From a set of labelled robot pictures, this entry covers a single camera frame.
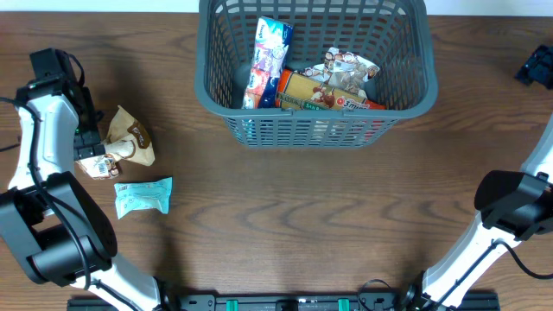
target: gray plastic basket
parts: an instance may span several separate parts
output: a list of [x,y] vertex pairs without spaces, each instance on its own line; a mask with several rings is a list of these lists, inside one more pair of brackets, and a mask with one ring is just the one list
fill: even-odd
[[[293,24],[287,67],[322,63],[330,47],[381,67],[365,87],[388,110],[242,110],[257,19]],[[252,147],[354,148],[374,143],[399,119],[434,105],[438,85],[423,0],[200,0],[196,96]]]

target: green connector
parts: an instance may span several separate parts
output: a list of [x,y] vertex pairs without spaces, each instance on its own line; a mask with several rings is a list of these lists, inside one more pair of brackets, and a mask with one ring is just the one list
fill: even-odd
[[338,311],[349,311],[349,299],[342,298],[338,300]]
[[226,311],[238,311],[238,301],[226,301]]

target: candy bar wrapper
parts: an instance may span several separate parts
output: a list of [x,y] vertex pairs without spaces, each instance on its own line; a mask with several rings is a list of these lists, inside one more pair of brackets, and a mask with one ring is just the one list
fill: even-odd
[[380,68],[359,55],[329,48],[325,55],[325,70],[330,76],[327,81],[330,86],[357,94]]
[[324,64],[305,68],[298,73],[366,98],[363,85],[378,71],[380,71],[378,66],[361,56],[340,51],[338,48],[330,48],[325,55]]
[[293,28],[287,23],[268,17],[259,18],[243,109],[275,107],[278,81],[292,42],[292,34]]

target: snack package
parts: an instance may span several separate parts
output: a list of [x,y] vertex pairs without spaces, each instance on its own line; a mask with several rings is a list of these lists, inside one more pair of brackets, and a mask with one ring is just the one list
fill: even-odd
[[173,189],[173,177],[155,182],[115,184],[115,208],[118,219],[130,211],[156,209],[169,213],[169,198]]
[[276,101],[278,107],[296,110],[385,109],[384,106],[371,100],[360,98],[290,70],[283,72]]
[[102,144],[105,146],[105,155],[77,161],[80,168],[93,179],[117,177],[120,172],[116,163],[120,160],[150,166],[156,159],[148,132],[121,106]]
[[308,67],[299,73],[329,86],[363,96],[363,85],[380,71],[369,60],[351,52],[330,48],[325,55],[325,63]]
[[293,30],[287,23],[268,17],[259,18],[243,109],[275,107],[278,80],[292,42]]

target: light blue packet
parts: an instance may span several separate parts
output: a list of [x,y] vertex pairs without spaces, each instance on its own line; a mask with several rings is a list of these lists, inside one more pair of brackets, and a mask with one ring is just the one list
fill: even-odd
[[154,182],[116,183],[115,209],[118,219],[130,211],[155,208],[169,213],[169,197],[173,189],[173,177]]

